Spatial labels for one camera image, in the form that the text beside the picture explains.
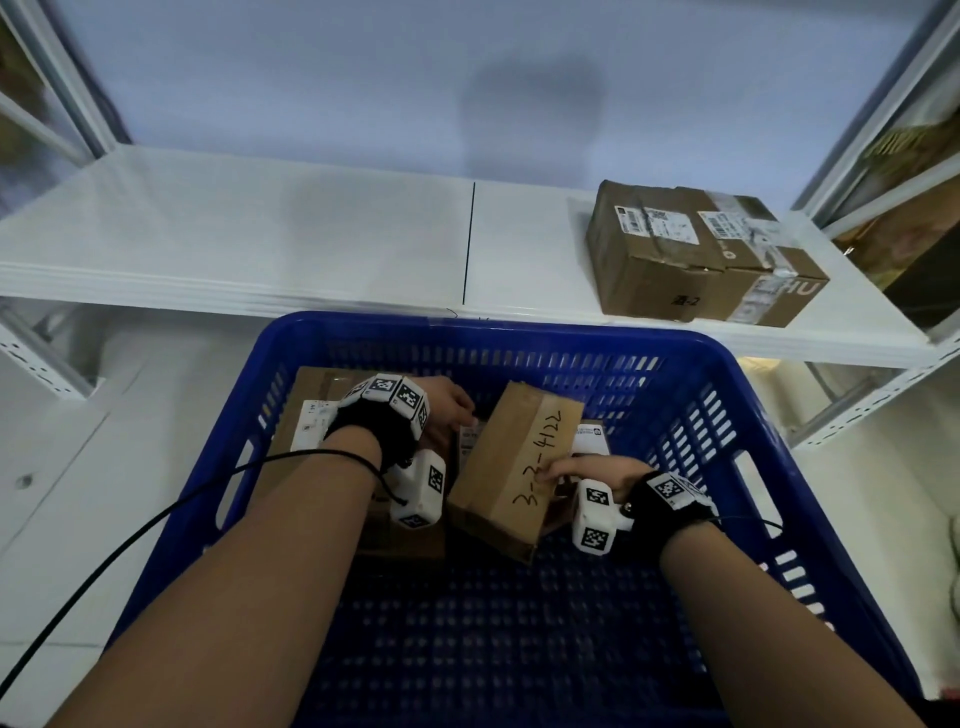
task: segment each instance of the person's left hand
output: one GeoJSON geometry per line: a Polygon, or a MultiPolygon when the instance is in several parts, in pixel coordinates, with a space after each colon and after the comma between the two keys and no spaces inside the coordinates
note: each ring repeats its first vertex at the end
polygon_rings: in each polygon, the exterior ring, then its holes
{"type": "Polygon", "coordinates": [[[414,381],[426,392],[430,401],[430,419],[426,430],[437,434],[459,430],[461,425],[475,425],[473,400],[464,388],[450,381],[448,376],[419,376],[414,381]]]}

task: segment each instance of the person's left arm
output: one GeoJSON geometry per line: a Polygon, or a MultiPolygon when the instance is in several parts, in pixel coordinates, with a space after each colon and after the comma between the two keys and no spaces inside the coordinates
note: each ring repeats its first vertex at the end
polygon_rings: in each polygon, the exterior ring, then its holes
{"type": "MultiPolygon", "coordinates": [[[[472,421],[445,377],[419,379],[428,428],[472,421]]],[[[344,427],[323,447],[380,467],[344,427]]],[[[50,726],[286,726],[324,644],[373,492],[364,466],[309,455],[170,585],[103,655],[50,726]]]]}

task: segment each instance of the person's right hand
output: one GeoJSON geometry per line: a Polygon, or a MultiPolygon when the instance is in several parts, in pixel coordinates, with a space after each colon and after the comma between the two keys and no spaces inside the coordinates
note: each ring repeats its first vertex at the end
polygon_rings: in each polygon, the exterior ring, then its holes
{"type": "Polygon", "coordinates": [[[537,473],[538,480],[552,480],[562,475],[578,475],[606,483],[613,491],[613,499],[622,503],[634,483],[653,471],[642,460],[622,455],[579,455],[555,460],[537,473]]]}

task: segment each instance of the hand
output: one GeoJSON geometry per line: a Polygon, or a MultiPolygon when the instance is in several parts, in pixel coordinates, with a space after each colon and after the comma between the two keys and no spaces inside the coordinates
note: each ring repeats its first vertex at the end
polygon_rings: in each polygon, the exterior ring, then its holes
{"type": "Polygon", "coordinates": [[[562,475],[578,475],[606,483],[613,491],[613,500],[622,503],[634,483],[651,473],[653,468],[642,460],[621,455],[581,455],[555,460],[537,473],[537,480],[552,480],[562,475]]]}
{"type": "Polygon", "coordinates": [[[448,376],[421,376],[414,381],[430,401],[430,419],[427,420],[426,430],[432,430],[439,436],[449,430],[459,430],[461,425],[476,425],[473,400],[463,387],[454,384],[448,376]]]}

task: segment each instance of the box with handwritten number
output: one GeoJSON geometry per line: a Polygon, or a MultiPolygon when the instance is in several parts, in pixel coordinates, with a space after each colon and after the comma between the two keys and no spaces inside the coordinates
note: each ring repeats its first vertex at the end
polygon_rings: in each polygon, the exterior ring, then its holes
{"type": "Polygon", "coordinates": [[[583,412],[581,402],[510,382],[453,484],[450,522],[531,563],[555,486],[537,470],[570,453],[583,412]]]}

